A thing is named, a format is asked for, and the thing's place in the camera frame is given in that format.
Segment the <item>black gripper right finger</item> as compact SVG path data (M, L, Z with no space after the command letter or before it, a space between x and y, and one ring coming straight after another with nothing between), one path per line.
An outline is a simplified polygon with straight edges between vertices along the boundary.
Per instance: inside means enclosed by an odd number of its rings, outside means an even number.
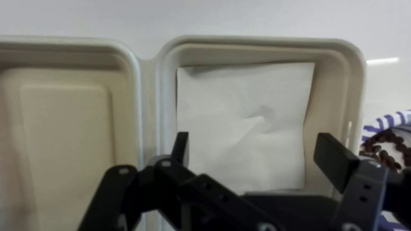
M317 135L313 161L341 196L330 221L331 231L380 231L378 217L390 212L411 226L411 176L396 174L371 158L354 156L331 134Z

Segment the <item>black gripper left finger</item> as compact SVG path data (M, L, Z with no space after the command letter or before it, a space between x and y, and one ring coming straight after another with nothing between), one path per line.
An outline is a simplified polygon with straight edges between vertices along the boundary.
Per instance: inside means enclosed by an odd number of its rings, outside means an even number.
M246 199L186 166L188 135L142 170L129 165L105 171L78 231L133 231L158 212L177 231L282 231L282 225Z

